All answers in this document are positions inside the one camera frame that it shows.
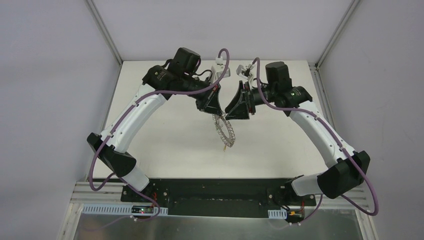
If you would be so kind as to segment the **metal disc with keyrings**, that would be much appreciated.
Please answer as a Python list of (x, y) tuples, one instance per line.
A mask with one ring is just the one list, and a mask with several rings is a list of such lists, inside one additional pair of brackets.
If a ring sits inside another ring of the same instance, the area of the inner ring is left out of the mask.
[(227, 148), (231, 148), (236, 142), (234, 129), (231, 123), (226, 120), (223, 115), (213, 115), (212, 119), (215, 130), (224, 144), (223, 151), (225, 152)]

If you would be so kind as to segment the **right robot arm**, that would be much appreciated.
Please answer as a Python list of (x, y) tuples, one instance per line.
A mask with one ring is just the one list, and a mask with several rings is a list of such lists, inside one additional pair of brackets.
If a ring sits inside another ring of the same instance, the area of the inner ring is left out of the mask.
[(324, 160), (327, 170), (308, 176), (299, 176), (285, 184), (284, 200), (296, 205), (309, 194), (323, 194), (330, 199), (342, 196), (364, 182), (370, 156), (366, 151), (356, 151), (347, 144), (323, 119), (312, 96), (302, 86), (293, 86), (288, 66), (271, 62), (265, 66), (266, 83), (257, 87), (253, 65), (239, 65), (236, 73), (245, 78), (239, 81), (237, 93), (225, 108), (226, 120), (248, 120), (256, 113), (256, 107), (264, 101), (283, 108), (309, 137)]

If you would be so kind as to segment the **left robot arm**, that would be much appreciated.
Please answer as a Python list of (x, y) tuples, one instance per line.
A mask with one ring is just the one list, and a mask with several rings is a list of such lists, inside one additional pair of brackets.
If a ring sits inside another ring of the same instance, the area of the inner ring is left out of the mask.
[(143, 203), (149, 201), (153, 195), (153, 189), (148, 185), (150, 179), (127, 150), (145, 122), (173, 95), (195, 99), (200, 112), (222, 115), (220, 81), (229, 72), (230, 53), (226, 48), (218, 52), (215, 64), (210, 69), (212, 73), (206, 80), (200, 80), (196, 74), (201, 62), (198, 53), (180, 47), (174, 57), (163, 65), (151, 67), (116, 120), (101, 133), (92, 132), (87, 137), (94, 151), (90, 170), (94, 170), (96, 160), (101, 160), (122, 182), (132, 186), (135, 198)]

